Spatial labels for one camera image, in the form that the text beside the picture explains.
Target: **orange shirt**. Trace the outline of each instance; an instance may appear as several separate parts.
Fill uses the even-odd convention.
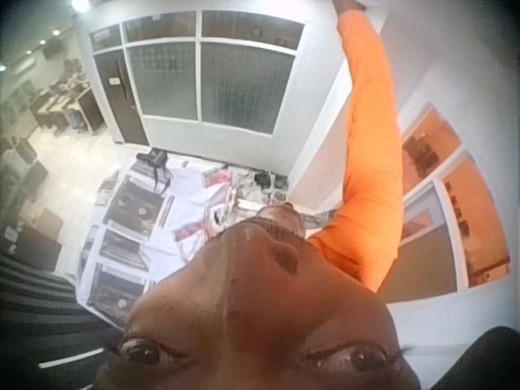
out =
[[[377,291],[401,238],[401,137],[379,35],[361,11],[345,12],[338,29],[353,82],[343,206],[309,242],[327,261]]]

